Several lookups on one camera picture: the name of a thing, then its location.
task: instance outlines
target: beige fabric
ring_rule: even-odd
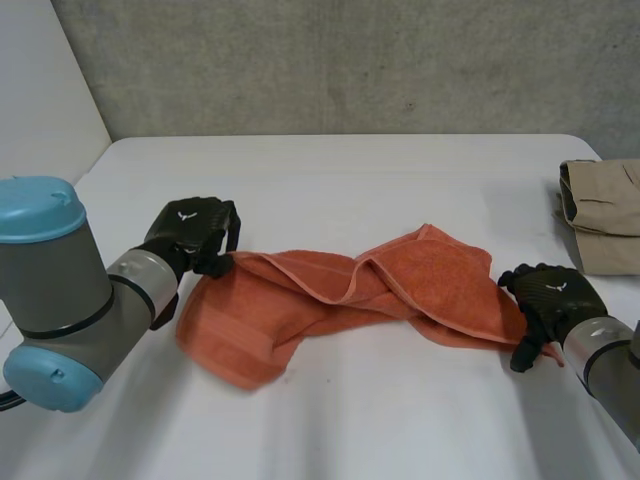
[[[640,274],[640,160],[572,161],[561,172],[584,272]]]

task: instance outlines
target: white wall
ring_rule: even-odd
[[[75,182],[110,143],[49,0],[0,0],[0,177]]]

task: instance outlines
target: blue joint cap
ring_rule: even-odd
[[[26,345],[11,351],[3,373],[26,401],[67,413],[82,410],[104,386],[98,375],[72,358]]]
[[[0,180],[0,243],[53,240],[77,230],[86,219],[73,186],[61,178]]]

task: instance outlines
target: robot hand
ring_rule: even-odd
[[[219,255],[227,234],[226,252]],[[164,207],[147,232],[142,248],[153,250],[165,260],[176,257],[177,249],[183,258],[186,256],[186,264],[182,260],[183,271],[218,278],[233,267],[233,259],[227,253],[237,248],[239,236],[240,218],[232,201],[186,198]]]
[[[516,297],[527,320],[527,333],[511,357],[516,372],[531,368],[545,343],[563,344],[579,323],[607,316],[600,296],[575,269],[523,264],[503,273],[498,285]]]

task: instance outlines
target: white table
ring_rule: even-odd
[[[106,263],[166,202],[236,201],[242,249],[356,255],[433,223],[494,256],[570,264],[552,218],[558,165],[598,158],[563,135],[129,139],[78,184]],[[196,278],[182,284],[183,301]],[[593,279],[631,325],[636,278]],[[568,368],[446,348],[404,323],[305,341],[246,393],[194,365],[173,326],[149,333],[77,414],[0,414],[0,478],[624,479],[640,456]],[[4,355],[9,332],[0,345]]]

